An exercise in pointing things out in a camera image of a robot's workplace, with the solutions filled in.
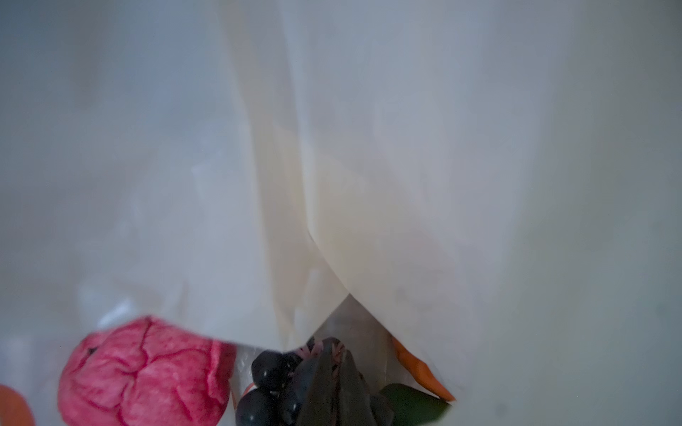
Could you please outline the cream plastic bag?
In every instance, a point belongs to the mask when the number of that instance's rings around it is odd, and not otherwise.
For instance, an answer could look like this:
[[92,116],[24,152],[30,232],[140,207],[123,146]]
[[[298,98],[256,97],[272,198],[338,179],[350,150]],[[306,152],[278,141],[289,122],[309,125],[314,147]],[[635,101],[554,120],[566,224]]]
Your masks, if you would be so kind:
[[681,422],[678,1],[5,1],[1,380],[151,314],[393,335],[447,425]]

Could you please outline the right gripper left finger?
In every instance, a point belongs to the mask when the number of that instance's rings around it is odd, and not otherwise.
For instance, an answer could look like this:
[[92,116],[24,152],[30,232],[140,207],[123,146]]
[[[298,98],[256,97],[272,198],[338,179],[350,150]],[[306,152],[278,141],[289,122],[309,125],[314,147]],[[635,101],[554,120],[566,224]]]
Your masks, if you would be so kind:
[[332,425],[332,408],[335,385],[333,383],[333,358],[322,353],[315,364],[305,400],[302,404],[296,426]]

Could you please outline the dark grape bunch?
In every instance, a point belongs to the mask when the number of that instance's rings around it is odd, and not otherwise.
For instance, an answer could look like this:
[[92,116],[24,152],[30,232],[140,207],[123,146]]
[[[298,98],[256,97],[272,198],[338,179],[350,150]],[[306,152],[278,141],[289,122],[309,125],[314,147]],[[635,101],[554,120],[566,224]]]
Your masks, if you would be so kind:
[[296,425],[315,371],[317,358],[330,353],[335,385],[332,425],[337,425],[337,381],[346,346],[336,337],[310,339],[295,351],[263,351],[250,367],[253,384],[236,406],[238,425]]

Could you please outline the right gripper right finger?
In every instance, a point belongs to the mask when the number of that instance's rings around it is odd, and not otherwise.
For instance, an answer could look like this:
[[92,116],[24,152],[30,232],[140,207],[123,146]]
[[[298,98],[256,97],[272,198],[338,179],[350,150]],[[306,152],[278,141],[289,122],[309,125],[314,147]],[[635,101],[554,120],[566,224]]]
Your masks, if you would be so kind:
[[341,426],[393,425],[394,410],[381,394],[371,394],[362,378],[351,351],[339,366],[337,391],[337,424]]

